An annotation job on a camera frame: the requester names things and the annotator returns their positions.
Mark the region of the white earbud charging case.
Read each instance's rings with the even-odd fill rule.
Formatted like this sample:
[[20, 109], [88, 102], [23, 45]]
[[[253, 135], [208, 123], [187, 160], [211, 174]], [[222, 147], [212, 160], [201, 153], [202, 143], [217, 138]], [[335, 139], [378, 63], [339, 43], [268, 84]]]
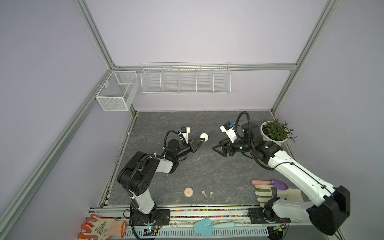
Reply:
[[207, 142], [208, 139], [209, 139], [209, 136], [208, 136], [208, 134], [206, 134], [206, 133], [202, 133], [202, 134], [200, 135], [200, 138], [201, 138], [201, 139], [204, 139], [204, 141]]

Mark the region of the pink earbud charging case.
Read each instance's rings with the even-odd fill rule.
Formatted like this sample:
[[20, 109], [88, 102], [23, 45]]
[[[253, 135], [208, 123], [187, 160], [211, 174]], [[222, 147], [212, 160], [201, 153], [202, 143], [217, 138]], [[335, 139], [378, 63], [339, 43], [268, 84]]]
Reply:
[[187, 198], [192, 197], [192, 196], [193, 196], [193, 193], [194, 193], [194, 191], [193, 191], [193, 189], [190, 188], [190, 187], [187, 187], [187, 188], [185, 188], [185, 190], [184, 190], [184, 195], [185, 195]]

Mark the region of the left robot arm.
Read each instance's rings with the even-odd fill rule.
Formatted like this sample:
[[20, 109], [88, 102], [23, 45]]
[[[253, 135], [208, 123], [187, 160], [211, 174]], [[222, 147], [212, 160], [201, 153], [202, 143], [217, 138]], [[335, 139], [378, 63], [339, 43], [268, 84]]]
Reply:
[[188, 154], [197, 152], [209, 139], [202, 133], [199, 138], [189, 139], [190, 128], [169, 130], [164, 138], [163, 152], [158, 155], [138, 151], [119, 172], [117, 181], [131, 199], [131, 220], [153, 224], [157, 218], [157, 205], [152, 199], [149, 186], [156, 173], [172, 174]]

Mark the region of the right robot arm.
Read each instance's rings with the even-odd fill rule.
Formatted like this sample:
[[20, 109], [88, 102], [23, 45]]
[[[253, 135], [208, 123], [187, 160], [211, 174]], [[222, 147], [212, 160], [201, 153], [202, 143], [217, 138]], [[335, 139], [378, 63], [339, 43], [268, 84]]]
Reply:
[[344, 186], [335, 187], [300, 165], [281, 146], [270, 138], [272, 134], [290, 138], [292, 130], [286, 123], [268, 121], [258, 126], [250, 121], [248, 112], [241, 112], [234, 123], [220, 127], [227, 137], [213, 147], [223, 157], [235, 153], [253, 159], [268, 171], [278, 171], [291, 181], [296, 189], [281, 190], [270, 184], [270, 188], [257, 192], [262, 207], [257, 216], [267, 222], [293, 219], [311, 223], [325, 235], [336, 234], [351, 214], [351, 194]]

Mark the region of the potted green plant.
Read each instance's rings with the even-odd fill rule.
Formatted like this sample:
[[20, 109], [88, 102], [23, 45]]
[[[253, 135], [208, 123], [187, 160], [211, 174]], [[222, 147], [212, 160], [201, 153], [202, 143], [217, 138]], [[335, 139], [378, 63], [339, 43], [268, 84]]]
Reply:
[[288, 140], [295, 141], [293, 136], [293, 129], [289, 127], [286, 121], [280, 122], [279, 120], [264, 122], [261, 126], [261, 134], [265, 141], [272, 141], [278, 146]]

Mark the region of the purple pink garden trowel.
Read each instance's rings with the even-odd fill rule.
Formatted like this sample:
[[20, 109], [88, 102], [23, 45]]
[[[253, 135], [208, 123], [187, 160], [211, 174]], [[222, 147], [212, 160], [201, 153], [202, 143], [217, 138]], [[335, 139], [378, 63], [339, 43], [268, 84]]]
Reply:
[[270, 181], [263, 181], [263, 180], [251, 180], [252, 185], [272, 185], [277, 190], [287, 190], [289, 187], [282, 181], [277, 179], [271, 179]]

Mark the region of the teal garden trowel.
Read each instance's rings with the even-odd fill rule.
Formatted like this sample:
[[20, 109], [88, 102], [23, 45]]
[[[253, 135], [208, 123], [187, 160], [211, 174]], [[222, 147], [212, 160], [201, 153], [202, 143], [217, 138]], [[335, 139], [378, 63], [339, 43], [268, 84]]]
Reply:
[[204, 218], [194, 224], [194, 231], [205, 237], [211, 237], [215, 229], [233, 229], [236, 227], [234, 222], [225, 222], [219, 224], [212, 224], [211, 219]]

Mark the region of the white mesh box basket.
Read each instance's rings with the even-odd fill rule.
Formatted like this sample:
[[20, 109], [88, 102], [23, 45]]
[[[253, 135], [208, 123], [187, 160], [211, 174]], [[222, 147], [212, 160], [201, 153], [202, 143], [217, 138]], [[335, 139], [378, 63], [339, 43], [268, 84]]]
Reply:
[[104, 111], [128, 112], [139, 86], [135, 71], [111, 71], [96, 99]]

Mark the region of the green circuit board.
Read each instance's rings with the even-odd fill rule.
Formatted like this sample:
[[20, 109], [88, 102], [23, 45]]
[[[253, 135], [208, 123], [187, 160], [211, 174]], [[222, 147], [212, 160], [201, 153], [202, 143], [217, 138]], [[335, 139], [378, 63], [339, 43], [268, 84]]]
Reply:
[[158, 234], [158, 229], [153, 228], [147, 228], [143, 230], [143, 237], [156, 237]]

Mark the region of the red white work glove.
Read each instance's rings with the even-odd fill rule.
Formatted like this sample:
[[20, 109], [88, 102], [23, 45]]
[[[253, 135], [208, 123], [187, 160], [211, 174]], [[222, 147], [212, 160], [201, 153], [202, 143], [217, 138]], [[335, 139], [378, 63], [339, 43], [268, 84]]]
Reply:
[[91, 215], [90, 220], [82, 224], [83, 230], [79, 239], [109, 240], [112, 237], [123, 238], [127, 229], [126, 221], [118, 221], [113, 218], [101, 218], [95, 214]]

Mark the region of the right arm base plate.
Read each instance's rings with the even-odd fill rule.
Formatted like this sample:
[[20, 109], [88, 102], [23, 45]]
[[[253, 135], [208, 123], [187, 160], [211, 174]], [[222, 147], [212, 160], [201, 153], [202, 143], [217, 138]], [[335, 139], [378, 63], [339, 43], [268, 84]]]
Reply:
[[264, 208], [248, 208], [247, 216], [252, 224], [288, 224], [291, 223], [289, 218], [280, 218], [272, 210]]

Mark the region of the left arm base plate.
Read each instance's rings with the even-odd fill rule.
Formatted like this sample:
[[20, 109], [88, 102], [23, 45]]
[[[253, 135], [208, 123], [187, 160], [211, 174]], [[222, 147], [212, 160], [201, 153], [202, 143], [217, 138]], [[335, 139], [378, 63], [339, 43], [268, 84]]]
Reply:
[[148, 215], [141, 213], [138, 210], [133, 210], [130, 217], [129, 225], [136, 226], [168, 226], [171, 219], [170, 209], [156, 209], [151, 211]]

